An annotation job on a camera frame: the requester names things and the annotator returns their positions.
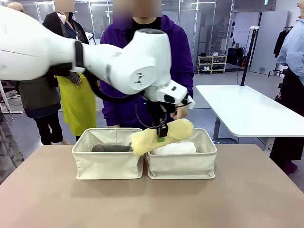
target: light blue shirt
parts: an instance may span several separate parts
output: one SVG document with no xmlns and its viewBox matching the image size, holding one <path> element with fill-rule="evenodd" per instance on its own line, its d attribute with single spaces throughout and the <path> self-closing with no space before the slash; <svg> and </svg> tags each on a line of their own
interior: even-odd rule
<svg viewBox="0 0 304 228">
<path fill-rule="evenodd" d="M 289 67 L 304 85 L 304 19 L 298 19 L 286 36 L 277 62 Z"/>
</svg>

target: purple hoodie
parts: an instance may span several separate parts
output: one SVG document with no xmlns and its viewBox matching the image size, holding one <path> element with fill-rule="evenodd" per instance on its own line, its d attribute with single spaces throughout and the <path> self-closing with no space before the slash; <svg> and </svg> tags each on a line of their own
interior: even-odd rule
<svg viewBox="0 0 304 228">
<path fill-rule="evenodd" d="M 194 68 L 187 35 L 184 29 L 174 24 L 168 16 L 163 15 L 161 22 L 161 30 L 167 33 L 171 45 L 172 66 L 170 73 L 172 80 L 185 86 L 193 97 Z M 113 24 L 109 25 L 101 38 L 101 43 L 124 48 L 127 45 L 126 30 L 115 29 Z M 125 96 L 125 94 L 114 89 L 107 83 L 103 81 L 100 83 L 101 90 L 105 94 L 115 97 Z M 108 101 L 103 101 L 103 103 L 104 108 L 102 112 L 106 119 L 107 126 L 119 124 L 120 127 L 137 127 L 144 129 L 136 118 L 135 103 L 137 103 L 137 112 L 140 120 L 146 125 L 152 125 L 152 117 L 147 113 L 145 100 L 141 96 L 137 96 L 124 104 L 116 104 Z M 173 119 L 169 116 L 167 122 L 170 121 L 173 121 Z"/>
</svg>

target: shoe rack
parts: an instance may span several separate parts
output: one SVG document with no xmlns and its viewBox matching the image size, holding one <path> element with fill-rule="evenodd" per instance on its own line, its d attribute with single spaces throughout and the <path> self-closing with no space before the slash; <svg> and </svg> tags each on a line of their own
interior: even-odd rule
<svg viewBox="0 0 304 228">
<path fill-rule="evenodd" d="M 216 72 L 225 72 L 226 69 L 226 62 L 227 62 L 227 55 L 225 56 L 205 56 L 201 57 L 198 56 L 198 73 L 216 73 Z"/>
</svg>

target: black pole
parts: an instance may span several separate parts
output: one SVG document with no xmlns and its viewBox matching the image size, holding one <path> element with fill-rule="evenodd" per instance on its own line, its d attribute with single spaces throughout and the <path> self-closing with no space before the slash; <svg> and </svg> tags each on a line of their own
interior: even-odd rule
<svg viewBox="0 0 304 228">
<path fill-rule="evenodd" d="M 248 70 L 248 66 L 249 66 L 249 61 L 250 61 L 250 57 L 252 54 L 251 51 L 253 48 L 253 43 L 255 42 L 256 34 L 257 34 L 257 30 L 254 29 L 252 32 L 252 36 L 251 36 L 251 42 L 250 42 L 250 47 L 249 47 L 249 51 L 248 51 L 248 55 L 247 55 L 247 59 L 246 59 L 246 66 L 244 69 L 241 86 L 244 86 L 244 83 L 245 83 L 245 78 L 246 78 L 246 74 L 247 74 L 247 70 Z"/>
</svg>

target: tabletop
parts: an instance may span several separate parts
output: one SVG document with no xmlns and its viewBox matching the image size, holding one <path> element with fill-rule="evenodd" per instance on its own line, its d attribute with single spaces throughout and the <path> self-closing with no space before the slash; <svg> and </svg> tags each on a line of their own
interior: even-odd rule
<svg viewBox="0 0 304 228">
<path fill-rule="evenodd" d="M 76 180 L 38 148 L 0 185 L 1 228 L 302 228 L 304 194 L 255 145 L 218 145 L 213 180 Z"/>
<path fill-rule="evenodd" d="M 196 87 L 234 136 L 304 137 L 304 117 L 249 86 Z"/>
</svg>

